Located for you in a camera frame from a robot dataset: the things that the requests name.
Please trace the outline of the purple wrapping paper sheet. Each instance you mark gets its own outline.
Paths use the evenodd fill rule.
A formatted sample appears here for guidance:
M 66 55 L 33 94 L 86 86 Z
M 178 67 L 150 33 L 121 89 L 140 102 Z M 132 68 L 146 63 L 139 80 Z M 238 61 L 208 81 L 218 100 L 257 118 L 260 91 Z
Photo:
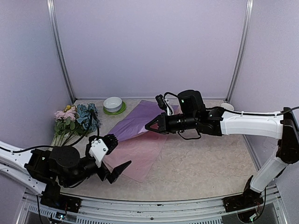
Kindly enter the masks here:
M 145 125 L 163 112 L 155 102 L 141 100 L 140 103 L 110 131 L 119 142 L 146 133 Z

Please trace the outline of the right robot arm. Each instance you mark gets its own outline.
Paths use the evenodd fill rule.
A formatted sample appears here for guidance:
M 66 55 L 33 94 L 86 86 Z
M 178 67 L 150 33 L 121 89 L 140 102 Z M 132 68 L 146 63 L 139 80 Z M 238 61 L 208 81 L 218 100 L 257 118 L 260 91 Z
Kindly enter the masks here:
M 220 106 L 206 108 L 201 93 L 186 90 L 176 95 L 181 113 L 174 114 L 165 95 L 157 95 L 156 101 L 163 113 L 145 125 L 148 131 L 160 134 L 181 134 L 194 129 L 198 135 L 254 135 L 277 139 L 278 150 L 251 177 L 242 194 L 234 201 L 243 207 L 257 202 L 266 186 L 285 168 L 299 160 L 299 127 L 293 109 L 285 107 L 281 112 L 235 112 Z

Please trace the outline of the pink wrapping paper sheet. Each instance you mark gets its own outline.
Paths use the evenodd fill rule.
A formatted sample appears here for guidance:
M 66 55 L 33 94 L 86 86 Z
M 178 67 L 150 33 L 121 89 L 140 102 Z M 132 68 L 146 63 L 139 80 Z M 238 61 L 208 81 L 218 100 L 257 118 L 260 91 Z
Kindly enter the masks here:
M 167 135 L 146 132 L 122 141 L 110 155 L 105 156 L 104 162 L 111 168 L 115 168 L 131 161 L 123 174 L 137 182 L 143 182 L 164 147 L 167 138 Z

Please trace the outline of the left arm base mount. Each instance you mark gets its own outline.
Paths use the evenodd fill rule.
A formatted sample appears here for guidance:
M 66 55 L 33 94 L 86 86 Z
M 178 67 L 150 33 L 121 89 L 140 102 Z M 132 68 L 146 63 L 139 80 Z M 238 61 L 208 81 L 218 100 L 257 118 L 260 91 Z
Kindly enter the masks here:
M 81 202 L 82 200 L 80 198 L 67 195 L 60 195 L 58 199 L 51 199 L 45 196 L 41 197 L 42 205 L 74 213 L 78 213 Z

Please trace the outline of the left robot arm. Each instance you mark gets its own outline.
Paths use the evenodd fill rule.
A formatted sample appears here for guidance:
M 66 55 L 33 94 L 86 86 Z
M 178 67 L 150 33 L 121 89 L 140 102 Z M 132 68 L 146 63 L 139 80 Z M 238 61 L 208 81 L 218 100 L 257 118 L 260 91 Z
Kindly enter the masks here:
M 118 140 L 114 134 L 92 135 L 88 139 L 85 156 L 81 157 L 73 146 L 41 145 L 20 149 L 1 142 L 1 171 L 59 208 L 65 204 L 61 188 L 75 188 L 93 175 L 109 183 L 118 179 L 131 161 L 120 164 L 112 171 L 103 162 L 104 157 L 117 146 Z

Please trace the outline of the pink fake rose bunch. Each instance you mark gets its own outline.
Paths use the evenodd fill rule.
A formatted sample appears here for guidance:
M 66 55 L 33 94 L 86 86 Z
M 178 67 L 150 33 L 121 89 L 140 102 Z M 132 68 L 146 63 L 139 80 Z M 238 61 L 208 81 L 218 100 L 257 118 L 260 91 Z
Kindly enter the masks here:
M 78 109 L 75 105 L 67 105 L 63 111 L 55 113 L 54 139 L 52 146 L 67 145 L 73 138 L 85 133 L 79 118 Z

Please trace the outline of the blue fake flower bunch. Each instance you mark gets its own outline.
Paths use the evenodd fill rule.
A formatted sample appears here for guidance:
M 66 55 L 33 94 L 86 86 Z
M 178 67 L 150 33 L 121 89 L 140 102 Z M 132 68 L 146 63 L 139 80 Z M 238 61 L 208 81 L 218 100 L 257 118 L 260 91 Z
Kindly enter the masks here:
M 95 104 L 79 104 L 76 107 L 79 113 L 77 121 L 83 125 L 85 133 L 82 136 L 78 136 L 78 139 L 71 143 L 72 146 L 79 143 L 84 137 L 87 137 L 93 132 L 96 132 L 98 136 L 100 135 L 100 120 L 98 119 L 98 109 Z

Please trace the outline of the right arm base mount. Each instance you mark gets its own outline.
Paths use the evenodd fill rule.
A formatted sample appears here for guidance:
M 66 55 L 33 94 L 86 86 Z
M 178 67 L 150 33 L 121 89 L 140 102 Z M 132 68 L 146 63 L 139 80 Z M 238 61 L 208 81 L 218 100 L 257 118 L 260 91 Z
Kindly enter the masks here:
M 223 203 L 226 212 L 233 212 L 263 204 L 263 198 L 260 195 L 245 196 L 240 194 L 223 198 Z

